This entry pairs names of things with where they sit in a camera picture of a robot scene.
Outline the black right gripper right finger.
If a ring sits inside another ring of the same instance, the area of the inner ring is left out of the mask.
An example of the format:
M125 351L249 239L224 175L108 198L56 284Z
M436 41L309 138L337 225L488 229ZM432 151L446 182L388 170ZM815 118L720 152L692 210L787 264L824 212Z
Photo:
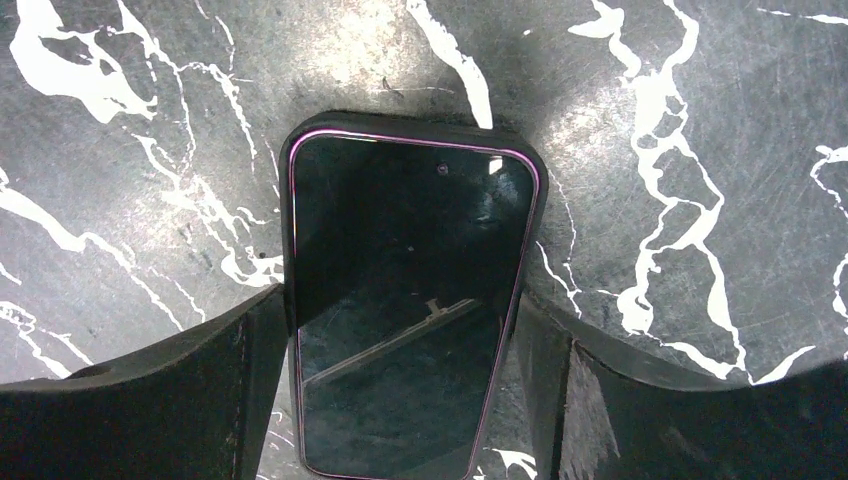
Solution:
M523 296L514 344L542 479L843 479L847 365L759 386L675 366Z

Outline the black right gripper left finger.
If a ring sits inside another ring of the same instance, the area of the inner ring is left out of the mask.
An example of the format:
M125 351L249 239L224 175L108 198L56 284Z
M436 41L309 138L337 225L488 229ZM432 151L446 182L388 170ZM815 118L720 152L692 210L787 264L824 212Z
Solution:
M1 388L5 479L252 479L289 339L284 290L62 380Z

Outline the black remote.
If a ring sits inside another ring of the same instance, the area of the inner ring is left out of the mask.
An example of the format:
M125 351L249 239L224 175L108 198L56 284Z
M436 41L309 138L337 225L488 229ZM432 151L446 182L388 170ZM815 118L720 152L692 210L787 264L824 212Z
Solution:
M280 153L293 424L323 479L469 479L548 191L512 132L329 111Z

